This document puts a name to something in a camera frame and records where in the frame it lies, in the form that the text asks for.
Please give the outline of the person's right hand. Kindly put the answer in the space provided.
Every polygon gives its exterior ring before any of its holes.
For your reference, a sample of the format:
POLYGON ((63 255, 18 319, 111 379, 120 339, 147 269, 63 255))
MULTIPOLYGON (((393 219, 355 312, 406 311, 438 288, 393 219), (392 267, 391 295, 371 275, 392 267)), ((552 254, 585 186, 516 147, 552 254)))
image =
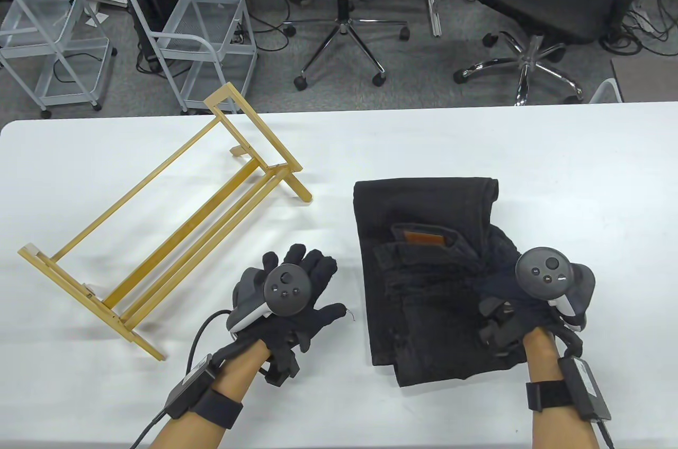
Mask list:
POLYGON ((490 226, 487 263, 471 283, 489 321, 481 337, 498 354, 508 354, 542 328, 566 345, 566 357, 581 357, 596 278, 589 266, 550 247, 519 253, 499 227, 490 226))

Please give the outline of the person's left hand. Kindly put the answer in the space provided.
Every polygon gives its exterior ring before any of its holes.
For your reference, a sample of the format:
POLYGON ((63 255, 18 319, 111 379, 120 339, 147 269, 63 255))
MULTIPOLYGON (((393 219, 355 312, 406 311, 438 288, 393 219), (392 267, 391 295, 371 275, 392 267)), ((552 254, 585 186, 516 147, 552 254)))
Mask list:
POLYGON ((295 349, 307 352, 323 328, 348 313, 342 303, 316 307, 336 272, 332 256, 293 244, 283 260, 266 253, 262 268, 247 269, 237 283, 227 328, 242 345, 266 345, 270 355, 264 376, 269 384, 278 387, 296 376, 295 349))

